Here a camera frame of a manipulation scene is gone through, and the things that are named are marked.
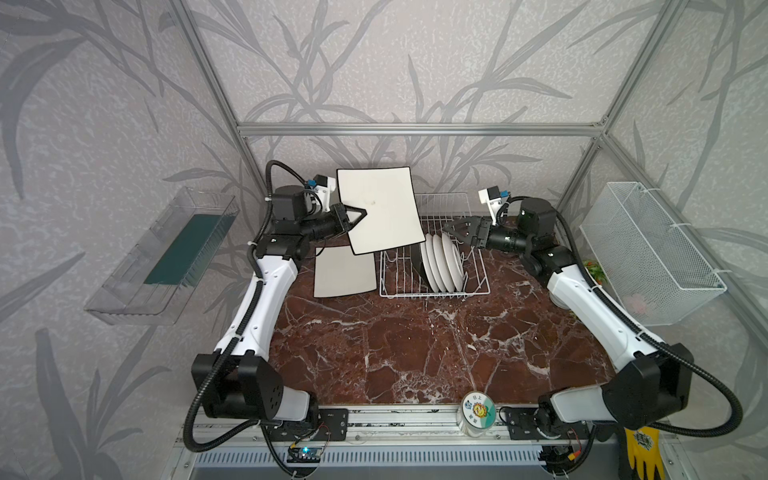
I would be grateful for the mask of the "white square plate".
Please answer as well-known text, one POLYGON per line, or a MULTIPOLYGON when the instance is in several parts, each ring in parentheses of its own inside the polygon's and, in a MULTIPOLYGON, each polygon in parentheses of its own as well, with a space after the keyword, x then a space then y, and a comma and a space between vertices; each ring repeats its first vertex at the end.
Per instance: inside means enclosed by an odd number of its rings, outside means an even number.
POLYGON ((349 231, 352 251, 364 255, 425 241, 408 166, 339 169, 338 191, 347 208, 365 211, 349 231))
POLYGON ((374 254, 355 255, 350 246, 326 247, 316 258, 314 296, 335 298, 377 288, 374 254))

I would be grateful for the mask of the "black square plate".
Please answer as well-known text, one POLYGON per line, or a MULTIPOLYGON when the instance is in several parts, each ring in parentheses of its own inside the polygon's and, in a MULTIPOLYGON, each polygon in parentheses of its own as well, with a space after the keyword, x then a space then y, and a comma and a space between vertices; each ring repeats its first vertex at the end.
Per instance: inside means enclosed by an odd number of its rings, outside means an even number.
POLYGON ((422 243, 414 244, 410 246, 410 260, 412 270, 419 277, 421 284, 428 288, 430 286, 426 270, 424 268, 424 261, 421 253, 422 243))

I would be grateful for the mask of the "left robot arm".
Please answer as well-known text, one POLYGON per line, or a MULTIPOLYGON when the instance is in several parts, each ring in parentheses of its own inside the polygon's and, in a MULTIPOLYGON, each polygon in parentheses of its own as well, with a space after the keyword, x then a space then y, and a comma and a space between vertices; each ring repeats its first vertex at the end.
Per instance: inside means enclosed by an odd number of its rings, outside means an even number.
POLYGON ((242 431, 284 425, 300 435, 320 427, 315 394, 285 385, 269 364, 269 349, 288 290, 314 241, 350 232, 366 216, 363 208, 333 203, 335 181, 304 179, 287 164, 265 167, 267 213, 249 242, 252 276, 229 329, 210 354, 191 367, 197 393, 186 415, 187 450, 212 450, 242 431))

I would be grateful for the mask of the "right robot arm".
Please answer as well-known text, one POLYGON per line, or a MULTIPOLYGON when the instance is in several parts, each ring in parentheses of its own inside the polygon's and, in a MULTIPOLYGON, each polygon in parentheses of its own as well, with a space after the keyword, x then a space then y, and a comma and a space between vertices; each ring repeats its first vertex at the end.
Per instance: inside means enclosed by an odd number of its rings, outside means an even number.
POLYGON ((486 250, 515 253, 526 272, 545 287, 553 303, 572 311, 602 345, 615 369, 601 385, 571 387, 539 399, 545 427, 591 422, 616 424, 637 431, 651 427, 688 437, 713 438, 734 432, 744 411, 734 392, 695 364, 682 344, 669 345, 634 320, 586 270, 575 248, 571 229, 561 245, 555 227, 564 216, 548 201, 519 196, 520 211, 512 227, 501 221, 501 212, 488 217, 470 216, 447 223, 443 231, 462 244, 486 250), (665 418, 684 410, 691 380, 699 377, 715 388, 729 404, 729 417, 709 428, 669 425, 665 418))

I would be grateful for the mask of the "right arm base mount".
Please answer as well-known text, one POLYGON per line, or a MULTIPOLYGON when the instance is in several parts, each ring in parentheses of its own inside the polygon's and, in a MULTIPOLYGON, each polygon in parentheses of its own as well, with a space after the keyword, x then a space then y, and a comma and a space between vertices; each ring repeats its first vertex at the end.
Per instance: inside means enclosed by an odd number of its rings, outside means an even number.
POLYGON ((589 426, 584 422, 564 423, 540 407, 502 406, 499 420, 506 426, 511 440, 587 440, 589 426))

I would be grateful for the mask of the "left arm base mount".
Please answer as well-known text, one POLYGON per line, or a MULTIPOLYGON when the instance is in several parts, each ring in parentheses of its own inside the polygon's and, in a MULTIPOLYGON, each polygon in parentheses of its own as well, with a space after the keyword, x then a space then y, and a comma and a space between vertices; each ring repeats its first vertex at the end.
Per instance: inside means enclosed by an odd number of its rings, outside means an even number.
POLYGON ((342 442, 347 438, 350 411, 346 408, 320 408, 314 422, 283 422, 268 426, 272 441, 342 442))

